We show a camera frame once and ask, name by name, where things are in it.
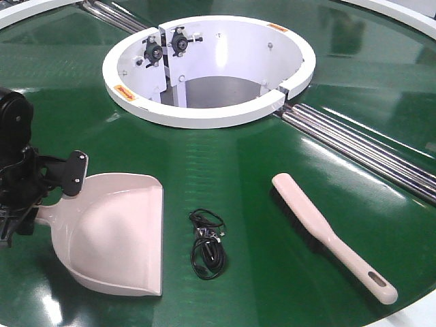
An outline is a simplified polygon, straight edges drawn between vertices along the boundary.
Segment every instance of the black cable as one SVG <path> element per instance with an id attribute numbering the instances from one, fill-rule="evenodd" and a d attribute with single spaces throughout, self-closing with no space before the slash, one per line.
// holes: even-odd
<path id="1" fill-rule="evenodd" d="M 206 215 L 214 217 L 219 223 L 213 223 Z M 225 235 L 224 220 L 210 210 L 199 208 L 189 214 L 196 239 L 191 250 L 191 265 L 201 279 L 209 280 L 218 277 L 225 268 L 227 255 L 220 236 Z M 202 258 L 205 266 L 197 263 Z"/>

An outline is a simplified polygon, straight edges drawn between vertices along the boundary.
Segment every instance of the white circular enclosure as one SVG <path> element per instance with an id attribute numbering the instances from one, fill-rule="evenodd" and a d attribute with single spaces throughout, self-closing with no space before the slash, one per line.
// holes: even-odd
<path id="1" fill-rule="evenodd" d="M 314 69 L 312 47 L 285 27 L 200 16 L 122 40 L 107 54 L 103 76 L 112 99 L 142 119 L 217 128 L 280 109 L 307 87 Z"/>

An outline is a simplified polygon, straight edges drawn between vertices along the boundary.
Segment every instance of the green tabletop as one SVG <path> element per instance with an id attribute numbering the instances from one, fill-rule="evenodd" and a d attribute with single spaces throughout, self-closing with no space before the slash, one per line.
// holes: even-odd
<path id="1" fill-rule="evenodd" d="M 127 0 L 148 26 L 231 14 L 275 22 L 317 55 L 303 102 L 436 173 L 436 43 L 386 17 L 337 1 Z M 143 121 L 107 94 L 101 66 L 128 34 L 75 5 L 0 31 L 0 84 L 35 106 L 32 144 L 90 157 L 88 175 L 150 174 L 164 187 L 163 295 L 88 290 L 52 248 L 50 229 L 0 252 L 0 324 L 19 326 L 362 326 L 435 289 L 436 208 L 274 116 L 226 129 Z M 329 252 L 312 253 L 270 199 L 289 172 L 337 234 L 399 291 L 381 305 Z M 57 201 L 53 193 L 45 203 Z M 189 261 L 189 211 L 225 220 L 229 263 L 203 281 Z"/>

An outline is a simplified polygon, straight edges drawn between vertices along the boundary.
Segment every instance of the orange sticker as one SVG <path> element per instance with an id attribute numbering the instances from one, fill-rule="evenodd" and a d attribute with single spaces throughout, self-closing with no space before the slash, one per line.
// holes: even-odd
<path id="1" fill-rule="evenodd" d="M 268 26 L 269 26 L 269 27 L 272 27 L 273 29 L 278 29 L 280 32 L 288 32 L 288 31 L 289 31 L 289 29 L 286 29 L 286 28 L 283 27 L 283 26 L 280 26 L 280 25 L 274 24 L 273 22 L 270 22 L 270 23 L 268 24 Z"/>
<path id="2" fill-rule="evenodd" d="M 123 85 L 115 85 L 114 89 L 116 89 L 127 101 L 134 101 L 135 95 Z"/>

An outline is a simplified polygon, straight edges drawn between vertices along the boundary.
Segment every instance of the dustpan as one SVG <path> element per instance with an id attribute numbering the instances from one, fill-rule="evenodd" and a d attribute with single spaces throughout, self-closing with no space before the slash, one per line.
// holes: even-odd
<path id="1" fill-rule="evenodd" d="M 51 227 L 58 258 L 83 286 L 161 295 L 162 203 L 162 185 L 152 176 L 97 174 L 76 197 L 40 206 L 36 221 Z"/>

